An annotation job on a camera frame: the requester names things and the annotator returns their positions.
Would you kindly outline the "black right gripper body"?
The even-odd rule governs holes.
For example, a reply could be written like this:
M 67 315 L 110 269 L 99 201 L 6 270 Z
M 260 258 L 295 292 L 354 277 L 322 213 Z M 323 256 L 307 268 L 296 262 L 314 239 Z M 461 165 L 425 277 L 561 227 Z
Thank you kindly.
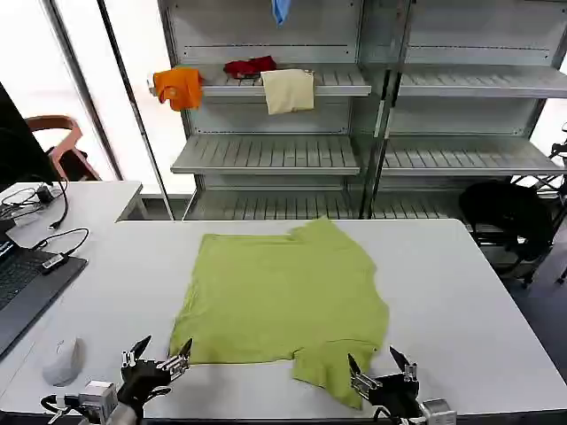
M 374 383 L 359 384 L 360 394 L 373 406 L 385 408 L 392 419 L 412 419 L 422 416 L 417 402 L 420 384 L 404 374 L 380 376 Z

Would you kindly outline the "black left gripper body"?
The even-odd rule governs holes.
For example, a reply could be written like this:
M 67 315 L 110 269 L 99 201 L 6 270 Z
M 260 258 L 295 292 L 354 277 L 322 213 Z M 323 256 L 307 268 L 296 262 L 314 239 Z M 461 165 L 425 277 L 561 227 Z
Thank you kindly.
M 171 391 L 170 373 L 159 365 L 157 360 L 139 359 L 133 367 L 121 369 L 123 384 L 118 390 L 118 401 L 131 407 L 137 419 L 143 419 L 148 401 Z

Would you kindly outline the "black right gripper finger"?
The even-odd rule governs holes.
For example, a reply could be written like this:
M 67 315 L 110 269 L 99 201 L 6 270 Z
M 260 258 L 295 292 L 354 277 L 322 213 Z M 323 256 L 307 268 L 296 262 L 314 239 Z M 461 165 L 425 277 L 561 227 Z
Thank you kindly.
M 383 384 L 365 375 L 351 353 L 347 354 L 351 387 L 364 399 L 370 399 L 372 392 L 382 389 Z
M 396 350 L 393 346 L 389 347 L 389 352 L 401 373 L 403 374 L 404 380 L 406 382 L 416 382 L 417 381 L 417 364 L 410 363 L 406 356 Z

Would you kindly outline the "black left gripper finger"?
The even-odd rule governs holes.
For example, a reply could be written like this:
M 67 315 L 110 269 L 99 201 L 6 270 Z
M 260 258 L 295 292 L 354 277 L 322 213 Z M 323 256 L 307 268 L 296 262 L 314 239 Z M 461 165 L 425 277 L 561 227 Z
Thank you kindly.
M 147 348 L 151 336 L 147 336 L 140 341 L 137 341 L 129 351 L 122 353 L 122 368 L 135 367 L 139 362 L 144 362 L 142 355 Z
M 173 357 L 160 362 L 157 369 L 169 376 L 169 381 L 173 382 L 181 377 L 190 368 L 190 354 L 193 339 L 190 338 L 182 349 Z

